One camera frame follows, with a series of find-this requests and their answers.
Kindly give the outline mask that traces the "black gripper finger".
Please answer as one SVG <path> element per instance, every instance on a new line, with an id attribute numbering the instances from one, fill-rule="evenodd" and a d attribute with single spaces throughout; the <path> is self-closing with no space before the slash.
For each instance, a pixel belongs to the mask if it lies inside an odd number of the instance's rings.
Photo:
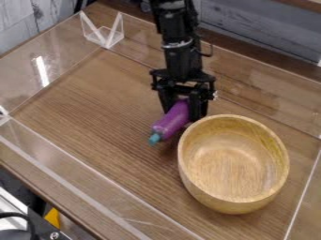
<path id="1" fill-rule="evenodd" d="M 157 90 L 157 96 L 163 112 L 167 113 L 176 101 L 175 91 L 171 88 L 161 88 Z"/>
<path id="2" fill-rule="evenodd" d="M 208 100 L 198 93 L 190 93 L 190 120 L 198 121 L 207 115 Z"/>

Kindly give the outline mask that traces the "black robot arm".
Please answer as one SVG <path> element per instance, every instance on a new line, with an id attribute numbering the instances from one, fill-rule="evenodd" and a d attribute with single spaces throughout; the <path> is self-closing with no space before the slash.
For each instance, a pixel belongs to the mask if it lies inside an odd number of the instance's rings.
<path id="1" fill-rule="evenodd" d="M 149 8 L 165 59 L 165 67 L 149 71 L 151 89 L 164 113 L 184 96 L 188 119 L 195 122 L 207 115 L 215 93 L 215 77 L 203 71 L 202 58 L 212 52 L 202 52 L 198 13 L 191 0 L 149 0 Z"/>

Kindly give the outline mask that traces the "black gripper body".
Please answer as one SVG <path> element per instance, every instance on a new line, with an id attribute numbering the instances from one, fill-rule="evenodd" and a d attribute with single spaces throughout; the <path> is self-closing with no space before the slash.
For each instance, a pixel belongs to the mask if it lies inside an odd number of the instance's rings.
<path id="1" fill-rule="evenodd" d="M 198 92 L 207 100 L 214 99 L 215 78 L 203 71 L 203 57 L 212 57 L 212 46 L 208 52 L 202 52 L 199 40 L 164 42 L 165 67 L 153 69 L 151 75 L 151 89 L 157 92 L 161 88 L 171 88 L 176 97 L 190 97 Z"/>

